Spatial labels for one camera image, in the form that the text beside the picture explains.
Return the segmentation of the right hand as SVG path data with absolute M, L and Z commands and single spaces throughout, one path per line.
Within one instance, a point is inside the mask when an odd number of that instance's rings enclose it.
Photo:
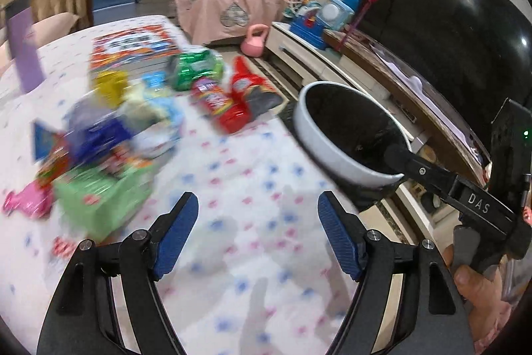
M 468 321 L 476 354 L 482 354 L 509 321 L 531 279 L 531 247 L 522 260 L 500 265 L 492 279 L 461 265 L 451 271 L 459 294 L 471 304 Z

